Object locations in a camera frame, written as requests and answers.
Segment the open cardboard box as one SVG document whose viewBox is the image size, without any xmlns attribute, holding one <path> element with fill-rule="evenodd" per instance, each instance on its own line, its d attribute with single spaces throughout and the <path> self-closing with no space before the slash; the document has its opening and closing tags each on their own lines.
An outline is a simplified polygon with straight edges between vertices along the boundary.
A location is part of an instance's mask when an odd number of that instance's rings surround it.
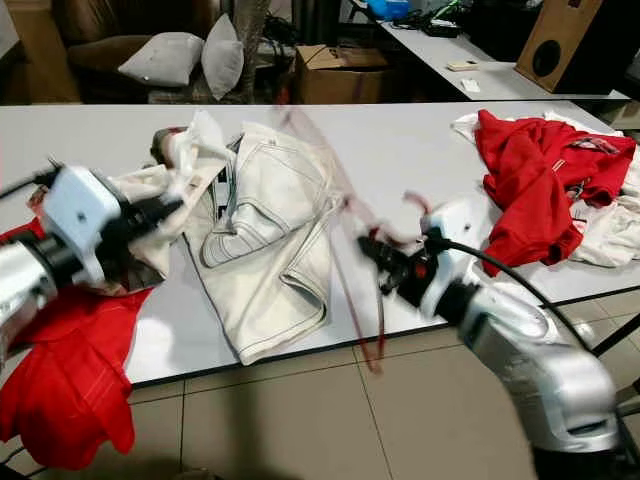
<svg viewBox="0 0 640 480">
<path fill-rule="evenodd" d="M 298 104 L 367 104 L 383 97 L 392 64 L 372 47 L 300 45 L 294 64 Z"/>
</svg>

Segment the red shirt white stitching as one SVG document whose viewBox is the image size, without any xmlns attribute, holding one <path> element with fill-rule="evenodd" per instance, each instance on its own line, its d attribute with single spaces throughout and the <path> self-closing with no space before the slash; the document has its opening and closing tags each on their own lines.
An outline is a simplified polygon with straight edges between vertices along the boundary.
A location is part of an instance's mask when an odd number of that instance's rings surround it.
<svg viewBox="0 0 640 480">
<path fill-rule="evenodd" d="M 14 339 L 28 352 L 1 389 L 0 438 L 19 438 L 36 462 L 68 470 L 90 466 L 106 442 L 131 452 L 125 361 L 150 293 L 60 289 Z"/>
</svg>

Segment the red plastic hanger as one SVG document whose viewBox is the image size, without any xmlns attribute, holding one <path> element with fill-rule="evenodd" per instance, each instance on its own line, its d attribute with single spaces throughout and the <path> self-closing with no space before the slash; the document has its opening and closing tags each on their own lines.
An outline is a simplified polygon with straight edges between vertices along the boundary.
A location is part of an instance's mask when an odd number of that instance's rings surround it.
<svg viewBox="0 0 640 480">
<path fill-rule="evenodd" d="M 383 361 L 387 357 L 387 293 L 381 291 L 380 274 L 374 264 L 367 268 L 357 265 L 358 261 L 365 260 L 358 239 L 369 238 L 387 242 L 392 248 L 403 248 L 416 246 L 421 237 L 397 232 L 389 221 L 372 211 L 358 195 L 338 152 L 319 124 L 306 113 L 305 106 L 273 104 L 271 118 L 280 131 L 310 145 L 328 173 L 326 233 L 330 238 L 333 271 L 355 330 L 356 346 L 360 348 L 358 360 L 371 374 L 379 376 L 383 374 Z"/>
</svg>

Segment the red shirt with print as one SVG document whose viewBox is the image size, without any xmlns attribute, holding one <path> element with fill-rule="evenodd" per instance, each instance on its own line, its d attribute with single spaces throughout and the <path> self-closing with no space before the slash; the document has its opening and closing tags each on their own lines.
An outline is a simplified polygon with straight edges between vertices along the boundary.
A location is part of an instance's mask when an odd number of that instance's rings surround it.
<svg viewBox="0 0 640 480">
<path fill-rule="evenodd" d="M 562 120 L 500 119 L 477 111 L 474 142 L 488 173 L 483 188 L 502 211 L 486 253 L 517 268 L 556 265 L 584 241 L 571 207 L 607 207 L 620 196 L 636 142 L 581 131 Z"/>
</svg>

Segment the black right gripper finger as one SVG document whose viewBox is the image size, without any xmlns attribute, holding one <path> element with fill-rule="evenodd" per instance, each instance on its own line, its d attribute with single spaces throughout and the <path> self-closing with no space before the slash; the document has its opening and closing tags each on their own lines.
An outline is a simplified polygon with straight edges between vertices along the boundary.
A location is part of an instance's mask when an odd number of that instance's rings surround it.
<svg viewBox="0 0 640 480">
<path fill-rule="evenodd" d="M 357 238 L 358 250 L 375 265 L 408 265 L 410 256 L 392 243 L 371 236 Z"/>
<path fill-rule="evenodd" d="M 360 252 L 388 278 L 401 274 L 401 251 L 397 247 L 361 247 Z"/>
</svg>

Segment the brown wooden cabinet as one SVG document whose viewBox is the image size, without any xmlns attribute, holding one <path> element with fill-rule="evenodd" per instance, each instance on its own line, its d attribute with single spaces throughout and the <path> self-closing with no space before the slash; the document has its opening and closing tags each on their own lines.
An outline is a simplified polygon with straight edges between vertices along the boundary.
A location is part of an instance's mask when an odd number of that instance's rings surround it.
<svg viewBox="0 0 640 480">
<path fill-rule="evenodd" d="M 81 104 L 81 92 L 70 73 L 63 41 L 36 42 L 35 56 L 17 44 L 0 58 L 3 106 Z"/>
</svg>

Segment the blue plastic object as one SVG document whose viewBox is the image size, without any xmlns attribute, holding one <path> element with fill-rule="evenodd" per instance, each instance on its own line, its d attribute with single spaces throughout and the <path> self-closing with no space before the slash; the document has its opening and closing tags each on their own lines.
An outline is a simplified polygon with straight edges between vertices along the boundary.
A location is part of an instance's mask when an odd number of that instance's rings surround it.
<svg viewBox="0 0 640 480">
<path fill-rule="evenodd" d="M 367 10 L 379 20 L 398 20 L 411 10 L 410 0 L 364 0 Z"/>
</svg>

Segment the wooden speaker box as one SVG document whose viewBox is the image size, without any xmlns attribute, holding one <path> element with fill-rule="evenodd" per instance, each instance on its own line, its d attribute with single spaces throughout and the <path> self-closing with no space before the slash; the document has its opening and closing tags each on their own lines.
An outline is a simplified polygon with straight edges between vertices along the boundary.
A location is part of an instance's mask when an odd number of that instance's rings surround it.
<svg viewBox="0 0 640 480">
<path fill-rule="evenodd" d="M 609 0 L 543 0 L 538 20 L 516 61 L 518 73 L 549 93 L 595 93 L 612 90 L 598 45 L 596 24 Z"/>
</svg>

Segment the brown sofa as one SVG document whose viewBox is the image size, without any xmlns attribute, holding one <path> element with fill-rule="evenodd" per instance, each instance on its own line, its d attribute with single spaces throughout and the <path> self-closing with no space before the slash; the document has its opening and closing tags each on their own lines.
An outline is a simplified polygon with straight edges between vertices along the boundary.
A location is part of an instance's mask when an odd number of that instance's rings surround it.
<svg viewBox="0 0 640 480">
<path fill-rule="evenodd" d="M 205 38 L 230 6 L 230 0 L 50 1 L 70 72 L 91 104 L 146 104 L 152 88 L 124 76 L 120 65 L 160 33 Z"/>
</svg>

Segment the grey pillow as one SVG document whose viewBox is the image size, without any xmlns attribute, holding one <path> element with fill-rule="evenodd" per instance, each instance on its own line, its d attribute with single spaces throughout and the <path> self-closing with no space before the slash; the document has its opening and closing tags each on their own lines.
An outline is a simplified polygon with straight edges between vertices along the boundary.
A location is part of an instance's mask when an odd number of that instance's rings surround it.
<svg viewBox="0 0 640 480">
<path fill-rule="evenodd" d="M 244 68 L 243 44 L 228 14 L 221 15 L 212 24 L 200 65 L 214 100 L 223 100 L 239 83 Z"/>
<path fill-rule="evenodd" d="M 159 33 L 116 70 L 152 87 L 184 87 L 189 83 L 205 41 L 188 32 Z"/>
</svg>

